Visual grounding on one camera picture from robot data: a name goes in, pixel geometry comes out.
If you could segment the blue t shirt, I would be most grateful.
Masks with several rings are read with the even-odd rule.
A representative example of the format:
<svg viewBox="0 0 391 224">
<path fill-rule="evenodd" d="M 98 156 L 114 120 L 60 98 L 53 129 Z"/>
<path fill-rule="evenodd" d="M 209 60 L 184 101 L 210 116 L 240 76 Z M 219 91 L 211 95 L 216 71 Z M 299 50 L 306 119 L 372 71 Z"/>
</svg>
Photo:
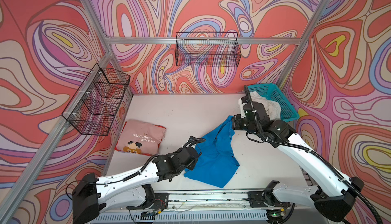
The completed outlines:
<svg viewBox="0 0 391 224">
<path fill-rule="evenodd" d="M 235 175 L 240 164 L 234 156 L 231 146 L 233 135 L 233 116 L 217 128 L 203 136 L 205 142 L 196 144 L 196 151 L 201 153 L 193 170 L 187 170 L 184 177 L 224 188 Z"/>
</svg>

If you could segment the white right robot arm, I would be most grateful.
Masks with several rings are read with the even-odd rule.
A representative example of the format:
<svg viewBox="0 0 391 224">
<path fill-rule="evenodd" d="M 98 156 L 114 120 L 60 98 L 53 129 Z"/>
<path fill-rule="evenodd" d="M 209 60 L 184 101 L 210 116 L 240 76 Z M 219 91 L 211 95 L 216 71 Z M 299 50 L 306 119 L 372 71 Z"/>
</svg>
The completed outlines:
<svg viewBox="0 0 391 224">
<path fill-rule="evenodd" d="M 290 186 L 273 180 L 259 197 L 250 198 L 256 206 L 275 207 L 282 203 L 304 205 L 316 209 L 322 216 L 335 223 L 347 223 L 345 217 L 359 198 L 374 216 L 375 222 L 383 221 L 376 208 L 361 193 L 364 182 L 349 177 L 331 165 L 308 146 L 302 137 L 285 121 L 271 121 L 264 106 L 252 99 L 249 86 L 240 99 L 241 113 L 233 118 L 233 129 L 244 130 L 246 136 L 257 136 L 256 143 L 268 143 L 294 160 L 316 185 Z"/>
</svg>

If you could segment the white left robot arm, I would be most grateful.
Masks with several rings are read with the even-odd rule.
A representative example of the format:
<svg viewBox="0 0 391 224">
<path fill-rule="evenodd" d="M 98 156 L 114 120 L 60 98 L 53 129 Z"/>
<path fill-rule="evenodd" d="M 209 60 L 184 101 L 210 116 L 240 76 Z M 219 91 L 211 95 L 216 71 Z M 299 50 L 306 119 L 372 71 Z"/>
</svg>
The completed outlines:
<svg viewBox="0 0 391 224">
<path fill-rule="evenodd" d="M 195 146 L 204 138 L 190 137 L 183 147 L 168 154 L 155 154 L 141 167 L 111 176 L 86 174 L 72 191 L 73 223 L 86 224 L 101 213 L 125 207 L 128 210 L 151 210 L 154 215 L 165 210 L 168 194 L 155 194 L 152 184 L 172 181 L 185 170 L 193 170 L 201 153 Z"/>
</svg>

